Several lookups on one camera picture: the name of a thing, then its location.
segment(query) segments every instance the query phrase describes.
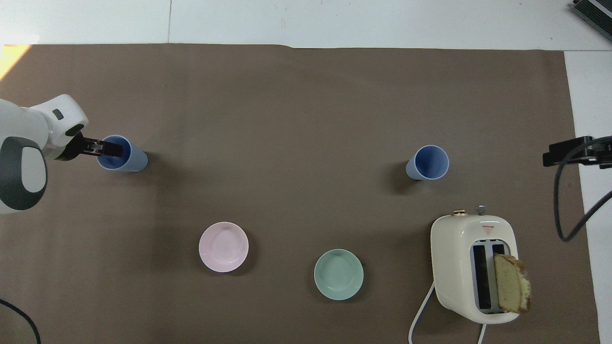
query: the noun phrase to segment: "pink plate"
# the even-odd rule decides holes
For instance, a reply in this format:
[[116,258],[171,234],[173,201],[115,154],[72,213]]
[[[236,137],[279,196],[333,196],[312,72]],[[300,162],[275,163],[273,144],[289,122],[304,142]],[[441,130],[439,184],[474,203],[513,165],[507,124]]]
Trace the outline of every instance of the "pink plate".
[[247,235],[231,222],[215,223],[200,238],[200,258],[213,271],[235,270],[244,262],[247,253]]

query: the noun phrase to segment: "white table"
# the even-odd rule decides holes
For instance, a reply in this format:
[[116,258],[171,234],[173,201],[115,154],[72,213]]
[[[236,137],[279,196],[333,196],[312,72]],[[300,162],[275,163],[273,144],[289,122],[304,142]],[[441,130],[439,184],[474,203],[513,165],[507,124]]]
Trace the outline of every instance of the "white table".
[[[0,0],[0,43],[273,43],[298,48],[563,50],[576,135],[612,134],[612,42],[558,0]],[[585,210],[612,169],[580,167]],[[612,215],[588,223],[602,343],[612,343]]]

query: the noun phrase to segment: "white cord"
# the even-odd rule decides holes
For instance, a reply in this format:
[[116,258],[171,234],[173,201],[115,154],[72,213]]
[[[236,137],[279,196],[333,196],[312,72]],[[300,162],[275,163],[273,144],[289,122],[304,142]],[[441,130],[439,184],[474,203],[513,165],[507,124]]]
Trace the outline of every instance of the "white cord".
[[410,331],[408,332],[408,343],[409,344],[412,344],[412,332],[414,331],[414,326],[417,324],[417,321],[420,318],[420,314],[423,312],[423,308],[425,308],[427,301],[429,301],[429,298],[431,297],[431,293],[433,292],[433,286],[434,286],[434,283],[432,282],[431,288],[429,288],[429,291],[427,292],[427,296],[425,296],[425,299],[423,300],[423,303],[421,304],[421,307],[419,308],[417,315],[414,316],[412,325],[410,325]]
[[[408,331],[408,343],[412,344],[412,333],[414,332],[414,326],[416,326],[417,321],[420,318],[421,313],[423,313],[423,308],[425,308],[425,305],[427,304],[427,301],[429,301],[429,298],[431,297],[431,294],[433,293],[433,288],[434,288],[435,284],[432,282],[431,283],[431,288],[429,288],[429,291],[427,292],[427,295],[425,296],[425,299],[423,300],[423,303],[421,303],[421,307],[419,308],[419,311],[417,312],[417,315],[414,316],[414,320],[412,321],[412,325],[410,325],[410,331]],[[485,337],[485,330],[487,329],[487,324],[483,324],[482,327],[480,328],[480,337],[478,338],[478,344],[482,344],[482,340]]]
[[480,337],[478,337],[478,344],[482,344],[482,339],[485,337],[485,330],[487,329],[487,324],[483,324],[480,328]]

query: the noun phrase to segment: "black ribbed object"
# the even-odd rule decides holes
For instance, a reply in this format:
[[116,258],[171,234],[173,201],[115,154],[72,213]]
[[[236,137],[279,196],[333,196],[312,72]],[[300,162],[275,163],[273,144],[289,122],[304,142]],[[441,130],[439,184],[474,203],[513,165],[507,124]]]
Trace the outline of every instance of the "black ribbed object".
[[574,4],[577,15],[612,40],[612,0],[574,0]]

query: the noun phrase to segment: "cable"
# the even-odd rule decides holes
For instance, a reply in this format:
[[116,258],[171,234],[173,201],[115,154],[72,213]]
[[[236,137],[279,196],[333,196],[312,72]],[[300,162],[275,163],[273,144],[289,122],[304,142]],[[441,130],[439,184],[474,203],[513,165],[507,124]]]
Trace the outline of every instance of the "cable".
[[36,325],[34,324],[33,320],[27,314],[25,314],[24,311],[20,310],[19,308],[17,308],[17,306],[5,300],[0,299],[0,304],[5,305],[6,307],[17,312],[17,314],[21,315],[28,322],[28,324],[30,324],[30,326],[32,327],[32,331],[34,331],[34,335],[36,336],[36,344],[40,344],[40,334],[38,333],[38,329],[36,328]]
[[[423,303],[421,303],[421,307],[417,311],[417,314],[414,316],[414,320],[412,321],[412,324],[410,325],[410,331],[408,331],[408,343],[409,344],[413,344],[412,343],[412,333],[414,332],[414,326],[416,326],[421,313],[423,313],[423,309],[425,308],[425,305],[427,305],[427,301],[429,301],[429,298],[431,297],[431,294],[433,293],[434,286],[435,284],[434,282],[432,282],[431,288],[429,288],[429,291],[427,292],[427,295],[425,296]],[[487,324],[483,324],[482,327],[480,328],[480,337],[478,338],[478,344],[482,344],[482,339],[485,337],[486,329],[487,329]]]
[[568,242],[572,240],[576,236],[576,234],[578,234],[578,232],[582,229],[584,224],[591,218],[591,216],[593,216],[593,214],[595,214],[595,212],[598,211],[599,208],[601,208],[608,200],[610,200],[610,198],[612,198],[612,191],[608,192],[605,196],[601,197],[601,199],[599,199],[595,203],[595,205],[593,205],[593,207],[591,207],[589,211],[586,212],[586,214],[582,217],[582,219],[578,221],[576,226],[574,226],[574,228],[571,230],[570,234],[568,234],[567,236],[563,234],[563,230],[561,230],[561,219],[559,216],[559,181],[561,180],[561,172],[563,172],[563,168],[572,159],[572,157],[576,155],[576,153],[580,152],[582,149],[588,146],[592,146],[593,144],[597,144],[597,143],[612,143],[612,136],[596,138],[592,141],[585,142],[579,145],[578,147],[572,149],[571,151],[569,151],[565,155],[563,160],[561,160],[561,162],[559,163],[559,168],[557,169],[557,173],[554,176],[554,186],[553,186],[554,225],[557,228],[557,235],[564,242]]

